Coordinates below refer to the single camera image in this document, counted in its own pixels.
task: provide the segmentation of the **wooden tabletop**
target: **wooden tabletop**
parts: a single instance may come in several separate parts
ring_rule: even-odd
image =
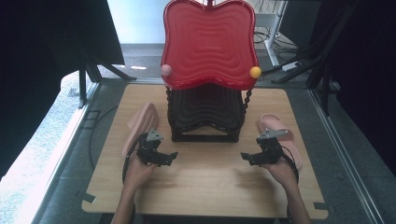
[[[248,104],[245,124],[238,143],[175,143],[171,141],[163,85],[131,84],[125,89],[110,127],[87,194],[93,203],[82,202],[87,212],[114,213],[122,189],[124,159],[121,150],[128,136],[126,125],[145,102],[156,106],[160,118],[157,129],[164,139],[158,150],[178,152],[171,166],[154,171],[150,181],[136,194],[136,212],[152,215],[188,215],[221,217],[285,217],[285,191],[263,168],[250,166],[240,152],[257,153],[257,120],[261,114],[274,113],[294,132],[295,144],[303,161],[300,190],[311,218],[326,218],[324,203],[303,139],[283,90],[254,89]]]

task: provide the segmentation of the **human hand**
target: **human hand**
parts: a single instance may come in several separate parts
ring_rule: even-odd
[[[267,169],[271,173],[271,176],[281,184],[283,188],[297,185],[294,172],[291,170],[288,162],[283,158],[280,158],[275,164],[261,164],[260,167]]]
[[[146,165],[143,163],[134,151],[129,159],[123,189],[130,190],[132,193],[137,191],[140,186],[149,180],[155,167],[157,167],[157,164]]]

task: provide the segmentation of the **pink ball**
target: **pink ball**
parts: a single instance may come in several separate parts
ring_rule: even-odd
[[[161,75],[167,77],[171,75],[171,73],[172,73],[172,67],[169,66],[169,64],[164,64],[163,66],[161,66]]]

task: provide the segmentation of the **gray floor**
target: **gray floor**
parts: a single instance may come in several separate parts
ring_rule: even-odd
[[[131,76],[139,77],[141,82],[155,82],[155,75],[159,74],[159,53],[161,45],[130,45],[122,46],[126,66],[120,69]],[[259,51],[258,56],[261,66],[271,67],[265,51]],[[151,70],[131,70],[130,66],[155,66]],[[89,214],[84,212],[80,205],[84,192],[92,176],[93,165],[98,160],[106,134],[111,125],[122,96],[123,89],[128,84],[101,68],[106,77],[93,96],[88,115],[78,129],[77,137],[68,150],[65,159],[50,186],[46,200],[35,217],[35,223],[99,223],[102,214]],[[367,203],[361,195],[368,193],[373,200],[380,218],[384,223],[396,221],[396,178],[381,161],[375,150],[351,121],[348,115],[332,94],[329,99],[330,119],[338,132],[343,147],[353,161],[358,177],[364,184],[366,191],[361,193],[359,186],[353,181],[356,176],[351,176],[350,171],[340,159],[339,152],[332,138],[329,136],[326,123],[318,112],[312,93],[304,88],[304,81],[308,74],[299,76],[285,85],[273,85],[269,81],[283,77],[286,74],[277,72],[269,75],[265,80],[260,80],[258,86],[264,88],[285,89],[299,124],[306,149],[313,164],[324,200],[329,209],[329,216],[324,220],[314,220],[314,223],[374,223],[373,216],[368,216]],[[93,118],[97,125],[92,127]],[[204,223],[230,222],[230,219],[197,219]],[[191,220],[179,217],[162,218],[159,223],[191,223]],[[273,223],[271,219],[239,219],[237,223]]]

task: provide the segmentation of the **red wavy plate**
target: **red wavy plate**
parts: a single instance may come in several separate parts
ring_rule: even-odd
[[[254,87],[250,69],[258,66],[253,46],[255,14],[244,1],[230,0],[213,7],[191,0],[170,2],[163,13],[166,40],[163,76],[173,90],[216,83],[245,91]]]

